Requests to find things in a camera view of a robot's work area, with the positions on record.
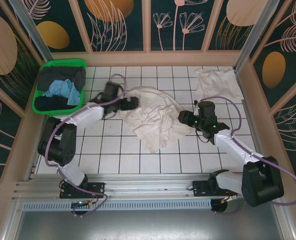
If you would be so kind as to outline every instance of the crumpled white cloth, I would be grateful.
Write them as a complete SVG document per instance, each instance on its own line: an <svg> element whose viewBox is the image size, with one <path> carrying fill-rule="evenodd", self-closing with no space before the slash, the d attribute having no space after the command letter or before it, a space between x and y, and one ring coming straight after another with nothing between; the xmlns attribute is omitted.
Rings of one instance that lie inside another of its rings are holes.
<svg viewBox="0 0 296 240"><path fill-rule="evenodd" d="M196 70L199 80L196 92L202 99L221 96L230 100L242 100L243 95L237 83L234 70Z"/></svg>
<svg viewBox="0 0 296 240"><path fill-rule="evenodd" d="M166 93L154 87L136 87L125 97L131 96L139 98L139 107L120 111L120 116L151 153L193 131L179 122L179 112L184 109Z"/></svg>

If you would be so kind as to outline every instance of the green basket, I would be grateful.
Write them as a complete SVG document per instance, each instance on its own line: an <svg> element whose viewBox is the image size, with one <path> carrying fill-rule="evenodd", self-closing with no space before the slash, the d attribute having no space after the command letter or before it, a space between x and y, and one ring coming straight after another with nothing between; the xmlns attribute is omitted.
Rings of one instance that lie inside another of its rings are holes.
<svg viewBox="0 0 296 240"><path fill-rule="evenodd" d="M58 59L58 60L52 60L52 61L48 61L46 62L41 68L44 67L50 67L50 66L56 66L56 67L83 67L86 69L87 64L84 60L80 59L80 58L71 58L71 59ZM84 88L82 88L81 93L80 93L80 103L71 109L63 109L63 110L51 110L51 111L39 111L34 107L34 100L35 98L42 96L44 92L43 91L39 91L37 90L37 88L34 91L34 95L33 95L33 100L32 100L32 109L35 113L37 114L43 114L43 115L47 115L47 116L59 116L59 115L69 115L75 111L77 111L78 109L81 108L82 103L83 103L83 97L84 97Z"/></svg>

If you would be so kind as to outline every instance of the black cloth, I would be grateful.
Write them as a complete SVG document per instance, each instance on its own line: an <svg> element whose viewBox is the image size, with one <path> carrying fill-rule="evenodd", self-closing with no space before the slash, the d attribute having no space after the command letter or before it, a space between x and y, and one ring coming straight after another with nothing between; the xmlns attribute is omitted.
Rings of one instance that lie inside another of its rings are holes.
<svg viewBox="0 0 296 240"><path fill-rule="evenodd" d="M39 111L72 109L76 106L67 105L68 99L62 96L38 96L34 99L34 107Z"/></svg>
<svg viewBox="0 0 296 240"><path fill-rule="evenodd" d="M86 83L86 70L80 66L49 66L44 67L37 77L37 89L39 91L48 91L54 80L70 79L74 86L81 92Z"/></svg>

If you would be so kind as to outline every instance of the metal floor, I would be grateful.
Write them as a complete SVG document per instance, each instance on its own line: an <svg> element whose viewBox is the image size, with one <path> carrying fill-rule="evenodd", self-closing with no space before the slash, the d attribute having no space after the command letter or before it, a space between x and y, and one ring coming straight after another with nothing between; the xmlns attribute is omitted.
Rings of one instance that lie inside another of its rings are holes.
<svg viewBox="0 0 296 240"><path fill-rule="evenodd" d="M281 240L275 211L267 203L236 215L200 210L24 212L16 240Z"/></svg>

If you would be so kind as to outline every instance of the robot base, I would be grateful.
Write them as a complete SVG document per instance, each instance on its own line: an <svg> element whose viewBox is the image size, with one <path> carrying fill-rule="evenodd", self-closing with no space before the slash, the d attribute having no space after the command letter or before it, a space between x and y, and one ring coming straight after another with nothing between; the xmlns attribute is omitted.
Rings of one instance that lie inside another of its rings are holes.
<svg viewBox="0 0 296 240"><path fill-rule="evenodd" d="M87 184L88 191L95 193L104 193L104 182L89 182ZM93 195L77 190L67 182L63 182L60 190L60 199L92 199Z"/></svg>

